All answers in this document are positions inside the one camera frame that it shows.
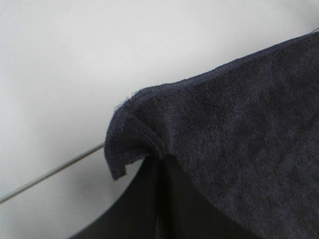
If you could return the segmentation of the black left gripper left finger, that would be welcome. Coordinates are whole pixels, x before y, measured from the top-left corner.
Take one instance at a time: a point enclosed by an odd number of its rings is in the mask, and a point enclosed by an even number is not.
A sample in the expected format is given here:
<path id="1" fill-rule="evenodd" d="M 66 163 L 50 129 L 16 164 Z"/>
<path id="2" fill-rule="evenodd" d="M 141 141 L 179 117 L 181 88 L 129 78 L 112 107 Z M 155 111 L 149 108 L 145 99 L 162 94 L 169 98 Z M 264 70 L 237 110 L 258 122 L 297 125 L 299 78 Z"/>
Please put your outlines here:
<path id="1" fill-rule="evenodd" d="M 159 162 L 147 157 L 116 202 L 73 239 L 155 239 Z"/>

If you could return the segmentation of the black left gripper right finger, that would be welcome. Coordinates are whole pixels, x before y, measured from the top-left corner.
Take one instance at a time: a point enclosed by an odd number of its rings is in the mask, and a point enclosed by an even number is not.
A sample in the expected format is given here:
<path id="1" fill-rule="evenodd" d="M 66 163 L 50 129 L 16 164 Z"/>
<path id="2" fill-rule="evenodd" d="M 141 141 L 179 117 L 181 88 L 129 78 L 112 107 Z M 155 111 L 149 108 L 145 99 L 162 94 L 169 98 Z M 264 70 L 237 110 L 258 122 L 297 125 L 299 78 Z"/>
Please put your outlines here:
<path id="1" fill-rule="evenodd" d="M 215 208 L 192 184 L 173 155 L 160 162 L 161 221 L 166 239 L 255 239 Z"/>

